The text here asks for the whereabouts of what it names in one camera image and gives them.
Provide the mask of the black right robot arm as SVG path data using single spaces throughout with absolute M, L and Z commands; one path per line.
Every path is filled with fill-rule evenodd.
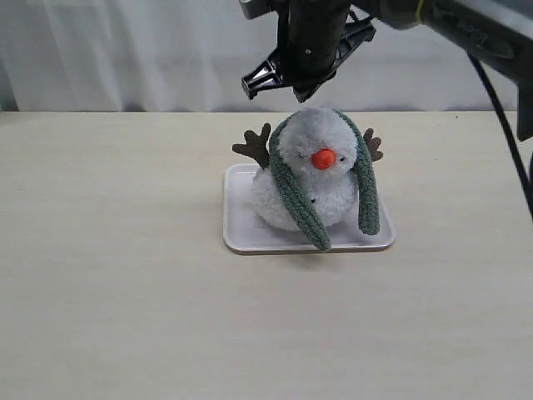
M 532 137 L 530 1 L 242 1 L 247 19 L 278 15 L 276 49 L 242 78 L 249 98 L 291 87 L 309 99 L 376 32 L 425 25 L 510 79 L 518 88 L 517 137 Z

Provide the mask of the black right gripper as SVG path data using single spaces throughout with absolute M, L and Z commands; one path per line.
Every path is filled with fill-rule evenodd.
M 359 19 L 350 8 L 349 1 L 281 1 L 277 34 L 281 51 L 275 49 L 242 77 L 248 99 L 291 85 L 309 90 L 332 64 L 336 71 L 364 42 L 371 42 L 376 33 L 372 17 Z

